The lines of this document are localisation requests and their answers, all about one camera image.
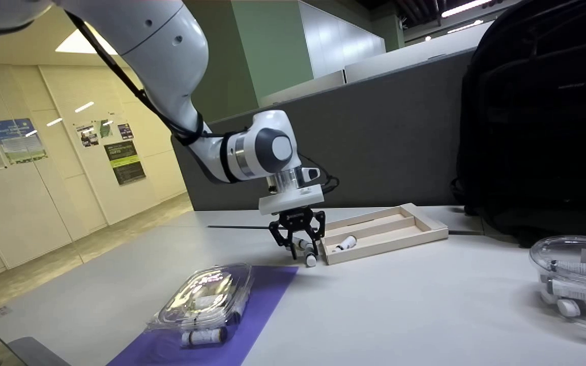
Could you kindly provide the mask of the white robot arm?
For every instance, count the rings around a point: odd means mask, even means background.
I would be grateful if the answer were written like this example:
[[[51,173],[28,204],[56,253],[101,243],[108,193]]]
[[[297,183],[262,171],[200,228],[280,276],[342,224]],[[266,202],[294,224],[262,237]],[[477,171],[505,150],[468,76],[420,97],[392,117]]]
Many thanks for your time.
[[[110,69],[128,64],[127,87],[159,115],[173,139],[192,150],[217,183],[262,179],[268,193],[259,209],[274,219],[268,232],[294,259],[319,259],[326,214],[319,171],[302,162],[297,139],[282,109],[252,115],[243,132],[216,134],[195,109],[210,46],[183,0],[0,0],[0,35],[31,27],[62,7]]]

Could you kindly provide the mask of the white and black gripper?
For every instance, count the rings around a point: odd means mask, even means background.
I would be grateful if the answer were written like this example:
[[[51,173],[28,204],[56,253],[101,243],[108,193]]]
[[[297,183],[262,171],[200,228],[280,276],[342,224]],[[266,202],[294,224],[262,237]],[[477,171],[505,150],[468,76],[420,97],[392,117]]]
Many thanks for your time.
[[[321,171],[318,166],[294,166],[274,173],[266,179],[268,193],[259,200],[259,212],[277,215],[278,224],[290,232],[311,230],[311,218],[315,218],[314,246],[326,234],[326,212],[311,212],[315,204],[323,202],[323,188],[319,183]],[[291,251],[297,261],[291,237],[278,232],[278,226],[268,226],[274,241]]]

